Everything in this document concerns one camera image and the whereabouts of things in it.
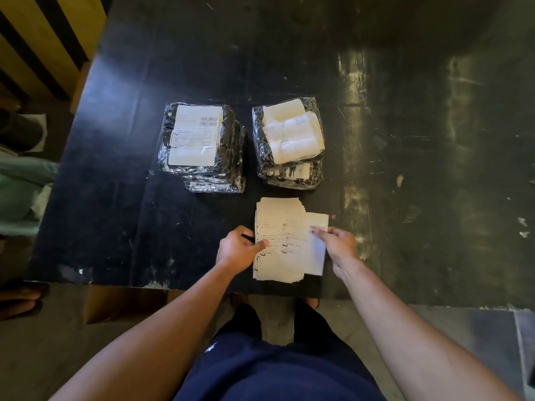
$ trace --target concrete floor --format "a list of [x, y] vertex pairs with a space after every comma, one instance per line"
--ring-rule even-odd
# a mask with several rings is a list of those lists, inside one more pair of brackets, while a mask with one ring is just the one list
[[[135, 325], [137, 320], [107, 321], [83, 325], [81, 310], [87, 287], [52, 285], [44, 299], [42, 312], [34, 317], [0, 323], [0, 388], [3, 401], [44, 400], [50, 397], [87, 360], [111, 340]], [[286, 344], [293, 335], [292, 300], [280, 297], [251, 296], [251, 304], [262, 320], [264, 339]], [[472, 351], [510, 387], [523, 394], [522, 347], [532, 363], [535, 347], [533, 313], [501, 310], [467, 310], [444, 307], [414, 307], [423, 317]], [[319, 312], [362, 358], [388, 400], [403, 399], [386, 370], [368, 331], [352, 303], [323, 300]], [[232, 316], [228, 301], [219, 307], [204, 344]], [[525, 331], [519, 347], [518, 323], [533, 329]], [[529, 399], [535, 400], [533, 394]]]

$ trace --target light green bag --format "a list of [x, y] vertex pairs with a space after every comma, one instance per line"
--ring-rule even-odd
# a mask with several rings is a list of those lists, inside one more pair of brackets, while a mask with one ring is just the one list
[[0, 234], [35, 236], [39, 219], [31, 206], [58, 174], [58, 164], [37, 158], [0, 158]]

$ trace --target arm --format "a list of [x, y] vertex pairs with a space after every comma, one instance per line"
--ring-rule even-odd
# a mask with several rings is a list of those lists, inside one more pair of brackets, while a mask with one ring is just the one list
[[434, 328], [366, 268], [355, 238], [331, 227], [316, 230], [386, 366], [409, 401], [520, 400], [471, 353]]
[[256, 245], [237, 227], [221, 240], [216, 265], [189, 290], [97, 353], [53, 401], [154, 400], [174, 396], [228, 284], [249, 267]]

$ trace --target table surface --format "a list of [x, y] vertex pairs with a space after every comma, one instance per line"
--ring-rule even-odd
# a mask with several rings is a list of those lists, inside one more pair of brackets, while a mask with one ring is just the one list
[[[186, 289], [260, 197], [350, 230], [404, 301], [535, 307], [535, 0], [114, 0], [28, 278]], [[255, 176], [251, 107], [317, 98], [324, 180]], [[229, 104], [243, 195], [160, 172], [165, 105]], [[525, 219], [527, 226], [520, 223]], [[323, 277], [232, 291], [348, 298]]]

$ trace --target stack of shipping labels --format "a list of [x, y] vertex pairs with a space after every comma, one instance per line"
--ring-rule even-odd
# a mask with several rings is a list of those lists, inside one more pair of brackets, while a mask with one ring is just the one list
[[158, 166], [192, 192], [242, 193], [245, 128], [228, 105], [174, 102], [165, 109]]
[[252, 109], [258, 176], [267, 184], [312, 190], [322, 181], [325, 150], [314, 97]]
[[304, 274], [321, 276], [325, 243], [312, 233], [327, 230], [329, 216], [306, 212], [298, 198], [262, 197], [256, 204], [256, 241], [269, 246], [256, 255], [252, 276], [257, 280], [293, 283]]

